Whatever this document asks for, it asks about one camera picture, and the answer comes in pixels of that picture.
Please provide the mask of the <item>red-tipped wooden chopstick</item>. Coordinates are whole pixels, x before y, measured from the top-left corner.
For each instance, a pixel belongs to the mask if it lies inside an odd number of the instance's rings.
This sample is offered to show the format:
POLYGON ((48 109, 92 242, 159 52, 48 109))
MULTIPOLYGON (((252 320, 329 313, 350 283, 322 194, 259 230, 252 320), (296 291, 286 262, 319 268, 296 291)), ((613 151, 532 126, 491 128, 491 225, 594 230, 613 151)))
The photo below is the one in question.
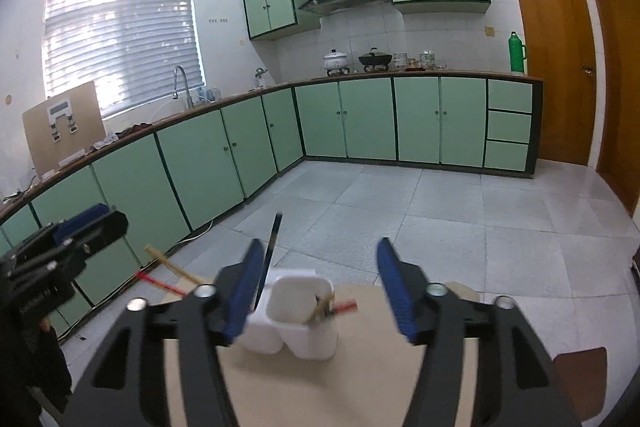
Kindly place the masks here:
POLYGON ((180 288, 177 288, 175 286, 166 284, 164 282, 161 282, 157 279, 154 279, 154 277, 150 277, 148 274, 143 273, 141 271, 138 271, 136 273, 134 273, 134 277, 138 280, 138 281, 143 281, 145 283, 151 284, 157 288, 163 289, 163 291, 167 291, 169 294, 175 295, 175 296, 179 296, 179 297, 184 297, 186 295, 186 292, 183 291, 180 288))

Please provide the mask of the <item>bamboo chopstick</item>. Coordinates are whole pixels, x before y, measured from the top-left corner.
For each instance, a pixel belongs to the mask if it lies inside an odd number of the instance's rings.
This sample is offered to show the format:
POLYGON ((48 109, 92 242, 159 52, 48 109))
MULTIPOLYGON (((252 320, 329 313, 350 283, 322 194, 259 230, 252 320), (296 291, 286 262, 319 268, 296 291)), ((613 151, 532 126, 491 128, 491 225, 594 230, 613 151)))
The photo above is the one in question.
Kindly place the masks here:
POLYGON ((159 249, 150 244, 144 247, 144 252, 145 254, 148 254, 157 265, 163 265, 170 272, 178 275, 178 277, 181 277, 182 279, 188 280, 194 285, 204 285, 210 283, 210 280, 205 280, 203 279, 203 277, 198 277, 197 275, 186 271, 186 269, 179 267, 179 265, 176 265, 175 262, 170 261, 168 257, 165 256, 159 249))

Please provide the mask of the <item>green lower kitchen cabinets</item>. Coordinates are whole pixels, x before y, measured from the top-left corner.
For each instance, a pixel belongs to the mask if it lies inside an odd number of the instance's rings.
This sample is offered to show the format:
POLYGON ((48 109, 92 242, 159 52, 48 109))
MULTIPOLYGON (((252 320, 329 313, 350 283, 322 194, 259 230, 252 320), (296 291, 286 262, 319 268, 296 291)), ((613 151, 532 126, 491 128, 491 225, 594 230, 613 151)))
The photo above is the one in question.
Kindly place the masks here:
POLYGON ((518 75, 397 74, 282 84, 150 124, 58 167, 1 213, 1 245, 104 202, 123 239, 92 258, 66 333, 145 267, 145 246, 181 239, 250 199, 304 159, 396 162, 531 176, 539 150, 539 80, 518 75))

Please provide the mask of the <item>chrome kitchen faucet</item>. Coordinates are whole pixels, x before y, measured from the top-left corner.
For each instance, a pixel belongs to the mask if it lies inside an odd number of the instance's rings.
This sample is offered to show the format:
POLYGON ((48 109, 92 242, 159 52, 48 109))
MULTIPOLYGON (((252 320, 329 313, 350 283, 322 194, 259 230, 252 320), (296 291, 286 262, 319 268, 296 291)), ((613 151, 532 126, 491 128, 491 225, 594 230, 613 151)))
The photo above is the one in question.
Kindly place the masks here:
POLYGON ((183 91, 184 98, 186 99, 186 107, 188 109, 193 108, 194 103, 190 93, 186 71, 181 65, 177 65, 174 68, 174 92, 172 92, 172 98, 174 100, 178 100, 180 91, 183 91))

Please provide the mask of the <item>cardboard box with device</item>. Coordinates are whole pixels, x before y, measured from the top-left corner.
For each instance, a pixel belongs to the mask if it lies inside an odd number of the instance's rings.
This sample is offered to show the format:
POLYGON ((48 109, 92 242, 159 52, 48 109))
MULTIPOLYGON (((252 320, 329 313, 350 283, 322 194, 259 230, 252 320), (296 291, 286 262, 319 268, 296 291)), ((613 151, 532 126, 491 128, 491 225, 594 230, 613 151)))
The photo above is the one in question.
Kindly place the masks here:
POLYGON ((88 153, 106 137, 93 81, 47 98, 26 110, 22 121, 39 178, 88 153))

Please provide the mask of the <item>white two-compartment utensil holder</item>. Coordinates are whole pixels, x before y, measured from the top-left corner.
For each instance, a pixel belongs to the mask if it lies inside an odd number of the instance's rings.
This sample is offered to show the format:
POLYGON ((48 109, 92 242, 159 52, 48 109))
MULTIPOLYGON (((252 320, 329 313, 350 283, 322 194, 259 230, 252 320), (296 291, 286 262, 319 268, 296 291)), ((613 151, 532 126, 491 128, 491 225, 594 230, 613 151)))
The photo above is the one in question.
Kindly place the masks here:
POLYGON ((317 303, 334 291, 333 283, 311 269, 270 269, 257 309, 248 317, 238 343, 275 355, 284 347, 302 360, 326 361, 338 340, 332 320, 309 322, 317 303))

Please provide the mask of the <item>white window blind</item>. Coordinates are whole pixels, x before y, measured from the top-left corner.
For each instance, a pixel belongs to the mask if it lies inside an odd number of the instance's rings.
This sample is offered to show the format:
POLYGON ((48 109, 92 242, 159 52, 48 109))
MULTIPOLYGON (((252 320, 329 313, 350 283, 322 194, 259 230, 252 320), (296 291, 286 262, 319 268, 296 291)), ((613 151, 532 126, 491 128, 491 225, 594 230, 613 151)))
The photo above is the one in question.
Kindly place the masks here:
POLYGON ((93 81, 104 117, 172 95, 177 65, 205 83, 193 0, 46 0, 41 56, 47 96, 93 81))

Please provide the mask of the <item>white cooking pot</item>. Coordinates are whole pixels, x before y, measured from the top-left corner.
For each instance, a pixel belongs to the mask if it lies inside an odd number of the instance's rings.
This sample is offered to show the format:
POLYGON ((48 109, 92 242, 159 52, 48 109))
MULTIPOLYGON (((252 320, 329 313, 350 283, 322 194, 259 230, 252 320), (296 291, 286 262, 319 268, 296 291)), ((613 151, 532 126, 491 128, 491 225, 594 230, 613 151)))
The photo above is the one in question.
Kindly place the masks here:
POLYGON ((322 57, 322 62, 328 76, 348 75, 350 73, 348 55, 344 52, 332 49, 322 57))

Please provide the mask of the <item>black wok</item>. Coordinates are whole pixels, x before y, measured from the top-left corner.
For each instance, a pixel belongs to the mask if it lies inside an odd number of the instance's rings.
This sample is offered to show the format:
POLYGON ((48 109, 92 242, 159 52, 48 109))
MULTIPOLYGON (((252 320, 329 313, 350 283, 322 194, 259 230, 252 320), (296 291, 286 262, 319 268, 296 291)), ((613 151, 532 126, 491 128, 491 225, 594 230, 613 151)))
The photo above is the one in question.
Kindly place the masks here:
POLYGON ((363 72, 388 72, 392 60, 392 54, 381 52, 375 46, 358 57, 358 61, 363 66, 363 72))

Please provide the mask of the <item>green thermos bottle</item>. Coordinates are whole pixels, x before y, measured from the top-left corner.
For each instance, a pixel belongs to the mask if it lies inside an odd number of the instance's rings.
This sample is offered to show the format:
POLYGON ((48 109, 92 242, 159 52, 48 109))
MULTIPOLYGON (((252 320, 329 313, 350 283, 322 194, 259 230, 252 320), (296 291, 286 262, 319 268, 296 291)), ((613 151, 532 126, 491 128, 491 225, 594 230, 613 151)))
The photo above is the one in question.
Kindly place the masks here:
POLYGON ((508 39, 509 61, 512 72, 525 72, 526 45, 516 31, 508 39))

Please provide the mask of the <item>brown wooden door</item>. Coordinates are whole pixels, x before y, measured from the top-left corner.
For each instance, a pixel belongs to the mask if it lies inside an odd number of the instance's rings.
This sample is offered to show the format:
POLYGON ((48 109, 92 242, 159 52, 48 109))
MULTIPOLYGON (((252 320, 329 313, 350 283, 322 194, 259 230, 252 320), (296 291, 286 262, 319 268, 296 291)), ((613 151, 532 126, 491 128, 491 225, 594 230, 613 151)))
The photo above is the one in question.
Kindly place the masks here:
POLYGON ((625 210, 639 205, 639 0, 596 0, 605 109, 597 172, 625 210))
POLYGON ((596 52, 587 0, 518 0, 527 72, 544 82, 539 156, 587 165, 596 116, 596 52))

